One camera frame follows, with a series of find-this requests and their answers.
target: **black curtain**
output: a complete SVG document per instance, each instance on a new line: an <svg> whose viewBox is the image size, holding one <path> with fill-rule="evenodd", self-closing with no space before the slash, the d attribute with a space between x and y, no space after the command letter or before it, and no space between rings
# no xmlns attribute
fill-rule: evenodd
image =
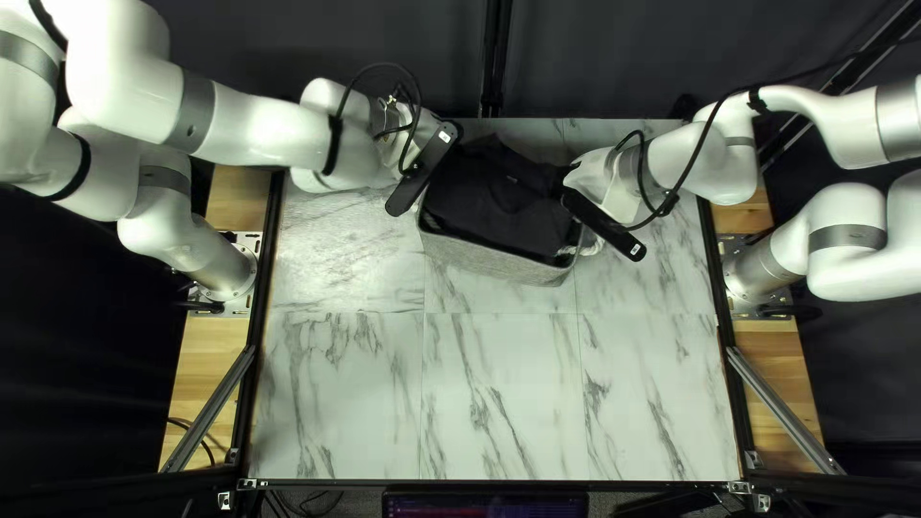
<svg viewBox="0 0 921 518"><path fill-rule="evenodd" d="M903 3L518 1L505 115L665 117L682 94L707 104L856 51Z"/></svg>
<svg viewBox="0 0 921 518"><path fill-rule="evenodd" d="M0 474L15 488L153 473L185 314L114 226L0 187Z"/></svg>
<svg viewBox="0 0 921 518"><path fill-rule="evenodd" d="M408 67L424 105L473 115L480 98L483 0L147 0L169 25L172 59L247 93L298 101L315 77L348 83L363 66ZM389 93L392 81L360 91Z"/></svg>

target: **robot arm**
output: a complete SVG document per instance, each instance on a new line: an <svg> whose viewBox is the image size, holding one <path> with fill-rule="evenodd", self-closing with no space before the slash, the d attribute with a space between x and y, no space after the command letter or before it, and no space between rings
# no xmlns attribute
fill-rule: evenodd
<svg viewBox="0 0 921 518"><path fill-rule="evenodd" d="M44 0L68 39L66 82L77 110L93 124L151 144L226 165L292 168L295 184L311 192L383 186L401 177L394 150L407 135L375 141L380 129L406 124L409 108L387 106L358 93L344 109L335 168L328 163L329 114L345 88L326 79L308 85L300 104L249 95L198 77L169 61L169 29L140 0ZM434 136L422 110L405 162Z"/></svg>
<svg viewBox="0 0 921 518"><path fill-rule="evenodd" d="M902 83L867 88L840 97L785 85L757 91L770 112L797 112L816 124L834 161L861 169L921 156L921 76ZM717 205L735 205L752 197L757 186L752 118L759 114L749 93L729 97L719 108L704 146L683 188ZM638 174L638 148L615 152L596 149L576 160L579 167L564 184L580 191L615 221L634 221L640 206L638 181L648 191L668 190L678 181L715 104L694 121L650 140L646 167Z"/></svg>
<svg viewBox="0 0 921 518"><path fill-rule="evenodd" d="M808 274L827 300L888 299L921 292L921 171L888 199L864 183L822 189L793 219L724 264L729 291L754 303Z"/></svg>
<svg viewBox="0 0 921 518"><path fill-rule="evenodd" d="M844 169L921 156L921 76L840 97L769 86L726 99L683 188L717 205L738 204L752 196L758 177L752 131L752 117L759 114L752 102L755 95L763 103L761 111L797 112L812 119L832 158ZM651 140L642 174L639 147L623 152L607 147L577 159L578 167L564 185L579 191L608 218L634 221L642 201L639 182L647 191L673 188L715 106L704 107L690 124ZM921 268L914 261L915 253L921 252L919 204L921 171L892 186L888 210L882 194L867 185L828 187L772 235L730 257L725 264L727 288L749 302L767 302L771 292L809 274L812 292L828 300L877 300L921 292Z"/></svg>
<svg viewBox="0 0 921 518"><path fill-rule="evenodd" d="M334 138L331 115L346 88L326 79L312 81L298 105L197 77L168 60L166 24L139 0L43 4L68 39L74 108L52 126L63 52L27 0L0 0L0 182L118 221L128 249L186 273L212 300L242 296L255 263L191 213L186 155L287 166L295 185L322 193L394 183L429 141L448 142L444 132L433 138L441 125L428 110L357 92ZM409 143L406 132L372 137L414 117ZM417 188L421 175L413 176Z"/></svg>

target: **marble tile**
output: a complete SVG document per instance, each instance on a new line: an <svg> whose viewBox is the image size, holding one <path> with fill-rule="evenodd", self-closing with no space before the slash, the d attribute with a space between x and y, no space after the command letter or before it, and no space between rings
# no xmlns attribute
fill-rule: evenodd
<svg viewBox="0 0 921 518"><path fill-rule="evenodd" d="M389 216L384 203L391 192L309 194L289 183L273 306L314 312L422 311L426 261L415 214Z"/></svg>
<svg viewBox="0 0 921 518"><path fill-rule="evenodd" d="M576 278L570 272L560 286L529 286L427 259L426 312L575 313Z"/></svg>
<svg viewBox="0 0 921 518"><path fill-rule="evenodd" d="M584 479L575 315L427 314L422 478Z"/></svg>
<svg viewBox="0 0 921 518"><path fill-rule="evenodd" d="M250 476L418 477L422 318L273 312Z"/></svg>
<svg viewBox="0 0 921 518"><path fill-rule="evenodd" d="M554 119L560 126L570 160L599 147L616 146L635 129L643 130L647 139L683 125L675 119ZM639 144L638 140L627 146Z"/></svg>
<svg viewBox="0 0 921 518"><path fill-rule="evenodd" d="M535 162L566 165L572 160L563 137L562 119L456 119L463 141L495 133L522 157Z"/></svg>
<svg viewBox="0 0 921 518"><path fill-rule="evenodd" d="M740 476L712 316L609 312L579 330L592 479Z"/></svg>
<svg viewBox="0 0 921 518"><path fill-rule="evenodd" d="M647 247L647 256L639 263L610 246L576 262L579 312L715 312L695 196L683 195L670 215L634 236Z"/></svg>

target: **black cable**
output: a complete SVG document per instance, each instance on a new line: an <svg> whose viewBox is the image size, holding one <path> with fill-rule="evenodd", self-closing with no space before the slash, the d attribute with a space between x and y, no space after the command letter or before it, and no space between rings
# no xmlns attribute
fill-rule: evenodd
<svg viewBox="0 0 921 518"><path fill-rule="evenodd" d="M185 429L186 431L189 431L189 425L183 422L179 422L175 418L167 418L167 422L171 425L176 425L180 428ZM204 448L204 452L208 453L208 459L211 460L211 467L216 466L217 463L215 462L215 455L211 453L211 448L208 448L208 444L204 441L204 439L202 439L202 447Z"/></svg>
<svg viewBox="0 0 921 518"><path fill-rule="evenodd" d="M176 300L173 305L189 311L211 312L220 314L224 312L224 302L200 302L197 300Z"/></svg>
<svg viewBox="0 0 921 518"><path fill-rule="evenodd" d="M726 102L728 98L740 92L751 91L755 88L766 87L766 86L775 85L778 83L787 83L790 81L794 81L796 79L810 76L826 68L831 68L832 66L845 63L851 59L854 59L857 56L860 56L863 53L876 51L881 48L897 47L903 43L914 43L917 41L921 41L921 37L904 38L894 43L883 43L881 45L871 45L862 51L857 51L855 53L848 54L847 56L841 59L837 59L837 60L828 62L824 65L815 66L813 68L810 68L809 70L798 72L792 76L780 77L779 79L773 79L769 81L763 81L760 83L754 83L747 87L734 88L733 90L727 92L726 94L723 94L723 96L720 97L719 100L717 101L717 104L713 107L713 111L710 112L710 116L707 117L706 123L704 124L704 129L703 131L701 131L700 137L697 139L697 145L694 146L694 152L691 153L691 157L688 159L688 163L684 167L684 171L682 172L682 175L678 177L678 181L671 187L671 191L669 192L669 194L665 196L665 199L662 200L662 203L659 204L659 207L657 207L656 210L654 210L652 214L650 214L646 219L637 223L636 225L631 225L630 227L624 227L622 231L632 232L634 230L642 229L643 227L648 225L650 222L652 222L653 219L658 218L664 213L671 211L671 208L678 201L678 190L682 188L682 185L684 185L684 181L687 179L688 174L691 172L691 168L694 166L695 162L697 161L697 156L700 155L701 148L704 147L704 141L706 140L707 134L710 133L710 127L713 126L713 121L717 118L717 112L719 111L720 107L723 106L723 103ZM643 155L643 149L640 149L640 155L641 156Z"/></svg>
<svg viewBox="0 0 921 518"><path fill-rule="evenodd" d="M319 497L322 497L323 495L325 495L325 494L327 494L327 493L329 493L329 491L318 491L317 493L314 493L313 495L308 496L305 500L302 500L302 501L299 503L299 505L304 505L305 503L307 503L307 502L309 502L309 501L316 500L316 499L318 499ZM297 516L302 516L302 517L304 517L304 518L310 518L310 515L309 515L309 514L305 514L305 513L304 513L303 508L300 508L300 509L299 509L298 507L295 506L295 504L289 502L288 499L287 499L287 497L285 497L285 494L284 494L284 493L281 493L281 494L275 493L275 496L278 498L279 503L281 503L283 507L285 507L286 509L288 509L288 510L291 511L292 513L296 514Z"/></svg>
<svg viewBox="0 0 921 518"><path fill-rule="evenodd" d="M397 83L397 88L396 88L395 91L394 91L394 95L400 94L400 93L402 93L403 96L408 100L408 101L407 101L407 104L408 104L409 107L410 107L410 122L409 122L408 124L404 124L404 125L402 125L402 126L397 126L397 127L395 127L395 128L385 129L385 130L383 130L383 131L380 131L380 132L376 133L374 136L371 137L373 140L377 140L377 139L379 139L379 138L381 138L382 136L385 136L385 135L390 135L390 134L393 134L393 133L400 133L401 131L406 131L406 130L408 130L408 129L412 129L412 127L413 127L413 121L415 121L415 111L414 111L414 110L415 110L415 107L414 107L414 105L413 105L413 100L410 98L410 96L409 96L408 94L405 93L405 90L402 88L402 83L398 82L398 83Z"/></svg>
<svg viewBox="0 0 921 518"><path fill-rule="evenodd" d="M352 88L355 87L355 84L358 82L358 79L360 79L361 76L367 74L371 70L385 67L395 68L409 77L413 84L413 93L415 94L415 112L413 113L412 127L409 128L409 135L406 137L406 144L403 145L402 152L400 153L400 161L397 162L397 169L400 171L400 174L406 174L409 172L409 169L405 169L403 167L403 162L406 160L406 153L409 152L409 146L413 142L413 137L415 137L415 130L419 125L419 118L422 116L422 90L419 89L419 82L415 79L413 73L407 70L405 66L391 62L380 62L372 63L371 65L368 65L359 70L355 77L352 77L352 80L349 81L348 86L345 87L343 97L339 101L339 108L336 110L336 114L333 116L333 118L342 121L343 111L345 110L345 102L348 100L348 95L352 93Z"/></svg>
<svg viewBox="0 0 921 518"><path fill-rule="evenodd" d="M339 491L339 496L336 497L336 500L332 503L332 505L324 509L321 512L317 512L317 513L310 512L307 509L304 509L304 504L306 504L307 502L311 500L316 500L317 498L323 496L323 494L327 494L327 493L329 493L329 491L324 491L323 493L321 493L320 495L317 495L316 497L300 502L300 506L299 506L300 510L303 511L309 518L321 518L322 516L326 516L333 509L335 509L337 505L339 505L339 502L343 499L343 496L345 495L345 491Z"/></svg>
<svg viewBox="0 0 921 518"><path fill-rule="evenodd" d="M45 32L47 32L48 36L54 41L54 44L64 51L64 53L67 53L67 38L65 38L63 33L54 25L54 18L45 10L45 6L41 0L29 0L29 7L32 8L32 14L39 20L41 28L45 29Z"/></svg>
<svg viewBox="0 0 921 518"><path fill-rule="evenodd" d="M184 423L184 424L187 424L187 425L189 425L189 426L191 426L191 425L193 424L192 421L190 421L189 419L186 419L186 418L170 418L170 419L175 419L175 420L179 421L180 423ZM215 446L218 450L220 450L221 453L227 453L227 446L221 444L221 441L219 441L214 435L211 435L211 432L210 432L210 431L209 431L209 432L206 432L206 434L205 434L204 436L205 436L206 438L210 439L210 440L211 440L211 443L213 443L214 446Z"/></svg>
<svg viewBox="0 0 921 518"><path fill-rule="evenodd" d="M636 183L639 185L639 195L643 198L643 203L646 204L646 208L650 212L655 212L656 208L652 206L652 202L649 201L649 194L646 192L646 186L643 184L643 166L645 165L643 160L646 158L646 136L643 135L642 130L634 130L627 134L621 141L614 146L614 151L620 151L621 147L626 144L634 136L639 136L639 163L636 166Z"/></svg>
<svg viewBox="0 0 921 518"><path fill-rule="evenodd" d="M282 499L280 499L280 498L278 497L278 494L275 493L275 492L272 491L272 490L269 490L269 496L270 496L270 497L275 497L275 501L276 501L276 502L278 503L278 505L281 507L282 512L285 513L285 518L291 518L291 515L288 514L288 511L286 511L285 506L282 504Z"/></svg>
<svg viewBox="0 0 921 518"><path fill-rule="evenodd" d="M190 280L189 282L183 284L181 288L177 289L176 292L177 293L187 293L190 289L195 288L195 286L197 285L198 285L197 282Z"/></svg>
<svg viewBox="0 0 921 518"><path fill-rule="evenodd" d="M275 518L282 518L282 513L278 512L278 510L275 508L275 504L272 503L272 499L265 499L265 503L268 503L269 507L272 508L272 512L275 513Z"/></svg>

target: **metal clamp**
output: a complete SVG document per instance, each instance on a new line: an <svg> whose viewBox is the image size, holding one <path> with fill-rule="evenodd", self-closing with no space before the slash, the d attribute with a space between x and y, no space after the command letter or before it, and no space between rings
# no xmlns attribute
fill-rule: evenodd
<svg viewBox="0 0 921 518"><path fill-rule="evenodd" d="M726 491L734 495L751 495L752 485L744 480L732 480L726 483Z"/></svg>
<svg viewBox="0 0 921 518"><path fill-rule="evenodd" d="M745 467L749 469L764 469L764 462L761 460L761 455L754 450L746 450L742 452L745 460Z"/></svg>
<svg viewBox="0 0 921 518"><path fill-rule="evenodd" d="M771 510L771 497L768 495L753 495L754 511L757 513L768 512Z"/></svg>
<svg viewBox="0 0 921 518"><path fill-rule="evenodd" d="M221 511L230 511L233 508L230 500L230 491L217 493L217 508Z"/></svg>
<svg viewBox="0 0 921 518"><path fill-rule="evenodd" d="M255 478L241 478L237 481L237 491L252 491L259 481Z"/></svg>

